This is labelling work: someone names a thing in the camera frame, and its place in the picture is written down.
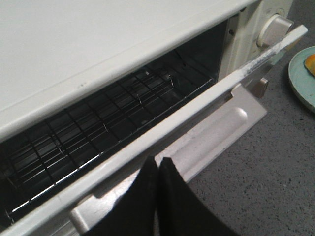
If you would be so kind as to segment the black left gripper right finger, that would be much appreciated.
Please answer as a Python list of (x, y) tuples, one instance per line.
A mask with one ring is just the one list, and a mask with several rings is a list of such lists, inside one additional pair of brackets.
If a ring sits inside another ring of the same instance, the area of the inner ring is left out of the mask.
[(161, 236), (236, 236), (197, 198), (171, 158), (159, 166), (157, 214)]

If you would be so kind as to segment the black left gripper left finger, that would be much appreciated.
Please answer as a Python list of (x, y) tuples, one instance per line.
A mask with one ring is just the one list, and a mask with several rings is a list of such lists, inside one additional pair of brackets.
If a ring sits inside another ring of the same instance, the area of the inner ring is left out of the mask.
[(136, 179), (112, 210), (85, 233), (86, 236), (152, 236), (158, 166), (147, 157)]

